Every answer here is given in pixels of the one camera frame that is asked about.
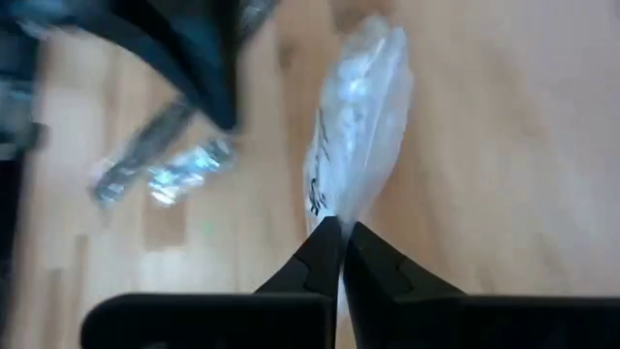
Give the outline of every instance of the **wooden floor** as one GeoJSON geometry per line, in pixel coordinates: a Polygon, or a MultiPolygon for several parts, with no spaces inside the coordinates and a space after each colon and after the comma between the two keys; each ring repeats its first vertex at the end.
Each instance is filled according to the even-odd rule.
{"type": "MultiPolygon", "coordinates": [[[[240,59],[239,164],[187,201],[138,185],[109,214],[93,165],[174,91],[83,33],[46,46],[10,348],[77,348],[83,315],[132,292],[251,292],[306,237],[301,168],[326,69],[357,20],[409,34],[415,105],[371,227],[471,293],[620,295],[617,0],[282,0],[240,59]]],[[[197,119],[178,146],[213,130],[197,119]]],[[[342,324],[338,347],[355,347],[342,324]]]]}

